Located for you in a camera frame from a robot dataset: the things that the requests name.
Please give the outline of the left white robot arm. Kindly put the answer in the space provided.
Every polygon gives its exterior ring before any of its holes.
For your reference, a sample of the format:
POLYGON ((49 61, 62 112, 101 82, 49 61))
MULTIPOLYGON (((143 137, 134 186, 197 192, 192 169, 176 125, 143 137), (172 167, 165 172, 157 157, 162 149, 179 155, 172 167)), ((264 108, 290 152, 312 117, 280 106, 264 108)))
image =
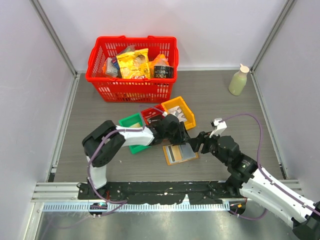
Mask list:
POLYGON ((185 124, 173 114, 142 127, 124 127, 106 120, 82 140, 88 161, 89 193, 95 199, 102 199, 106 195, 106 167, 122 147, 150 147, 164 140, 172 145, 180 145, 189 139, 185 124))

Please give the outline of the yellow leather card holder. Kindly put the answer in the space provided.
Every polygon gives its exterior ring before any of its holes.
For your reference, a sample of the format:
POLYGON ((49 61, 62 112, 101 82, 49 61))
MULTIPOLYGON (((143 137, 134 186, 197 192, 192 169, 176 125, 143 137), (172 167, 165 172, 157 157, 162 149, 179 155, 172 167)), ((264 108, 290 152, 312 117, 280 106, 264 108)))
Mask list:
POLYGON ((190 160, 182 160, 182 161, 179 161, 179 162, 176 163, 176 164, 183 163, 183 162, 187 162, 187 161, 190 161, 190 160))

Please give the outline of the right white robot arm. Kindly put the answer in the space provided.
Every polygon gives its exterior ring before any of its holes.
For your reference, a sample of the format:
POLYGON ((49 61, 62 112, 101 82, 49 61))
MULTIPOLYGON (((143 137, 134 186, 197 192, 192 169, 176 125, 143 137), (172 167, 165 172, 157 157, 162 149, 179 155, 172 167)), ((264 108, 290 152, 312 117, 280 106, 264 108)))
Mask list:
POLYGON ((292 228, 300 240, 320 238, 320 204, 305 198, 274 178, 257 161, 241 152, 231 136, 200 132, 187 141, 194 152, 211 153, 230 173, 226 193, 253 200, 292 228))

